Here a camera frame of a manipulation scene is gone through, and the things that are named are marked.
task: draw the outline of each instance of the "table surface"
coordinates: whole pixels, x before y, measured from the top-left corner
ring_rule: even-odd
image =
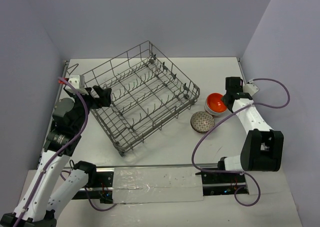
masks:
[[[69,66],[79,64],[73,74],[81,74],[106,59],[71,59]],[[190,126],[193,113],[204,110],[210,93],[225,93],[225,78],[242,77],[235,57],[171,58],[200,87],[198,102],[178,119],[171,120],[162,131],[152,134],[134,151],[121,157],[92,114],[72,159],[97,166],[136,166],[190,164],[192,151],[202,137]],[[62,91],[60,98],[66,97]],[[231,118],[215,130],[200,146],[196,163],[217,163],[221,157],[239,155],[246,139],[241,122]],[[282,169],[278,172],[252,172],[262,196],[254,207],[240,206],[231,195],[205,196],[203,201],[121,204],[108,212],[91,209],[88,201],[72,200],[58,220],[58,226],[290,226],[300,227],[296,206]],[[253,201],[255,184],[247,179],[250,195],[240,196]]]

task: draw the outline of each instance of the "white wall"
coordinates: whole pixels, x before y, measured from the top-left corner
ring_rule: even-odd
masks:
[[[291,92],[287,108],[259,109],[274,129],[284,133],[283,166],[305,227],[320,226],[319,56],[320,1],[271,0],[242,60],[247,79],[275,78]],[[285,102],[280,87],[262,87],[257,100]]]
[[[37,166],[62,60],[27,0],[0,0],[0,217]]]
[[[170,57],[241,57],[270,0],[28,0],[66,59],[150,40]]]

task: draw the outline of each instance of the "dish rack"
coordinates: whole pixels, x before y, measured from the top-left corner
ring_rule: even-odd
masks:
[[[112,88],[110,107],[91,112],[121,156],[190,109],[200,96],[199,87],[150,41],[82,75],[86,87]]]

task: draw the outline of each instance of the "plastic cover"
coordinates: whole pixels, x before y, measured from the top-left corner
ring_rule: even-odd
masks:
[[[115,203],[202,201],[201,175],[194,167],[116,168]]]

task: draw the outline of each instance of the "bowl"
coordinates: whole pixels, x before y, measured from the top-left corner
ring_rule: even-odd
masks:
[[[211,115],[222,115],[227,110],[227,107],[221,100],[222,97],[223,95],[220,93],[209,94],[205,100],[204,109]]]
[[[190,124],[195,131],[205,134],[215,125],[215,119],[206,111],[198,111],[192,115]]]

